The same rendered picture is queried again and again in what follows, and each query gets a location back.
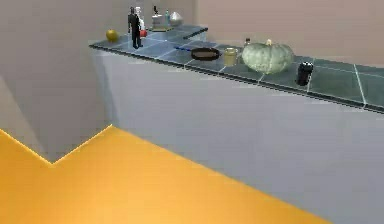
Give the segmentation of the grey counter with tiled top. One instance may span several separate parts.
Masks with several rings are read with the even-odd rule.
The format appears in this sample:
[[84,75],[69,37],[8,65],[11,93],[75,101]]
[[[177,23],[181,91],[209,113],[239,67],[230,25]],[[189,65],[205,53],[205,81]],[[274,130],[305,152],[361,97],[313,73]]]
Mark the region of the grey counter with tiled top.
[[384,65],[290,68],[197,61],[205,29],[91,44],[109,121],[332,224],[384,224]]

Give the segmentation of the yellowish glass jar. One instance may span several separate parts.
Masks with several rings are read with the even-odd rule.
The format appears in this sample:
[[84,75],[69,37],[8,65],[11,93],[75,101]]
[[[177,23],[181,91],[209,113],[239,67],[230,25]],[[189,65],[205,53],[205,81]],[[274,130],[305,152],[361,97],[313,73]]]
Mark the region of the yellowish glass jar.
[[224,50],[224,65],[234,66],[237,63],[237,53],[236,48],[226,48]]

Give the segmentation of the pale green pumpkin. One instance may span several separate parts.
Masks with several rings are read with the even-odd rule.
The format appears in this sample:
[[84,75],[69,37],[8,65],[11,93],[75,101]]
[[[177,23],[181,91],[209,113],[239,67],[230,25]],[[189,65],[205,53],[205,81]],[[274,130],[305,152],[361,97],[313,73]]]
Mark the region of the pale green pumpkin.
[[295,54],[286,44],[250,43],[243,48],[242,59],[250,69],[263,74],[276,74],[286,70],[294,61]]

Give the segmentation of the grey toaster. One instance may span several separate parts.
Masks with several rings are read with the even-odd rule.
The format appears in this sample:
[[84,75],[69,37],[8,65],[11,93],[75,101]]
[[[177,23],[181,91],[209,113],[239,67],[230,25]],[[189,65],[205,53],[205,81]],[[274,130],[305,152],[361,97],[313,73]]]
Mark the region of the grey toaster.
[[152,27],[151,27],[151,30],[153,32],[167,32],[172,29],[171,26],[167,27],[165,14],[160,14],[156,5],[153,6],[153,12],[154,14],[152,15]]

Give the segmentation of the tall black bottle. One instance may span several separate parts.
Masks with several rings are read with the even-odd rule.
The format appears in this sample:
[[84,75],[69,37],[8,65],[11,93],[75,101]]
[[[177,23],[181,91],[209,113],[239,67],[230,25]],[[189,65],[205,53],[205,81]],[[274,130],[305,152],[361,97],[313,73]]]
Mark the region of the tall black bottle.
[[128,15],[128,32],[132,35],[132,45],[135,49],[142,47],[140,39],[140,20],[135,13],[135,8],[130,8],[130,14]]

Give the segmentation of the white bottle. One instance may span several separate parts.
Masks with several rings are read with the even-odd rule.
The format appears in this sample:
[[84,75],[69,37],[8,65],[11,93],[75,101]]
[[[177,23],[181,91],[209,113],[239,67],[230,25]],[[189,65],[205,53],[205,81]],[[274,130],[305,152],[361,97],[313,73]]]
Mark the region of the white bottle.
[[141,7],[135,7],[135,13],[139,18],[140,30],[145,30],[144,17],[141,15]]

